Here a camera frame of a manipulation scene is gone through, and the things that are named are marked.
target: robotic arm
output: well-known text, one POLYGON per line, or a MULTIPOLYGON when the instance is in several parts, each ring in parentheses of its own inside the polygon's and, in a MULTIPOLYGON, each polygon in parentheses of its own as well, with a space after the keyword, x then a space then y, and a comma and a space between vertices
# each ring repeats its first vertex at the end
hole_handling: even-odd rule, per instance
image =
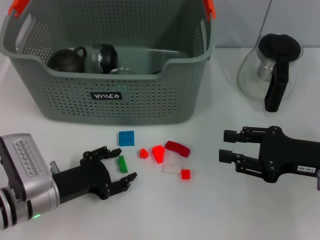
POLYGON ((262 178, 268 183, 277 182, 279 176, 287 173, 318 177, 320 190, 319 142, 292 139, 278 126, 243 127, 240 133, 226 130, 224 141, 260 144, 258 159, 232 151, 219 151, 219 161, 234 162, 236 172, 262 178))
POLYGON ((87 151, 80 166, 53 174, 49 171, 30 134, 0 137, 1 164, 9 178, 0 189, 0 230, 32 219, 60 204, 93 193, 100 199, 125 192, 137 174, 112 182, 103 159, 119 156, 121 149, 106 146, 87 151))

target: red lego brick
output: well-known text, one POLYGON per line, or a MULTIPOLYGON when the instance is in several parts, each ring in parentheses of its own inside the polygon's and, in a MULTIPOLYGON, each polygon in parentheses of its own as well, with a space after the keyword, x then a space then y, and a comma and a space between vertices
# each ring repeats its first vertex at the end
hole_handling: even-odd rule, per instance
POLYGON ((181 170, 181 178, 183 180, 189 180, 191 178, 191 171, 190 169, 182 169, 181 170))
POLYGON ((161 145, 152 148, 152 153, 158 164, 162 164, 165 158, 165 148, 161 145))
POLYGON ((142 148, 140 150, 140 158, 142 159, 147 159, 149 157, 149 153, 147 150, 145 150, 144 148, 142 148))
POLYGON ((165 145, 165 148, 168 150, 174 151, 176 153, 179 153, 181 156, 185 158, 189 157, 189 154, 190 154, 189 148, 173 141, 168 141, 165 145))

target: white lego brick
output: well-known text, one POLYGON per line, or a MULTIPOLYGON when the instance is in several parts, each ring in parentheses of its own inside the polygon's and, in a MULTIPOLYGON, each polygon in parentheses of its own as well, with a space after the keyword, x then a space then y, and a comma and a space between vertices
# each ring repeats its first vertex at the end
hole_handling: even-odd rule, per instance
POLYGON ((177 164, 164 164, 162 172, 165 174, 180 174, 182 167, 177 164))

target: white wall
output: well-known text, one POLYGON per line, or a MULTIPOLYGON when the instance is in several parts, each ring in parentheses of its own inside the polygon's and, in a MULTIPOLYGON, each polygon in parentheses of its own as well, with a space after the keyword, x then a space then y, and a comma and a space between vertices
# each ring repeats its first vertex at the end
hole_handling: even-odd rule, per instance
MULTIPOLYGON (((12 2, 0 0, 0 24, 12 2)), ((257 40, 269 0, 214 2, 217 11, 217 47, 252 47, 257 40)), ((265 32, 286 33, 304 47, 320 47, 319 12, 320 0, 273 0, 265 32)))

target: blue lego brick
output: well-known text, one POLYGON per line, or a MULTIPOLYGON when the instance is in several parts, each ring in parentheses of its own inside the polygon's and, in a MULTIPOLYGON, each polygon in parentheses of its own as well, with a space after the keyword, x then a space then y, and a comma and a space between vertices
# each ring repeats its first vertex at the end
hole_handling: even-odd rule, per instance
POLYGON ((135 145, 135 132, 134 131, 120 131, 119 132, 119 146, 129 147, 135 145))

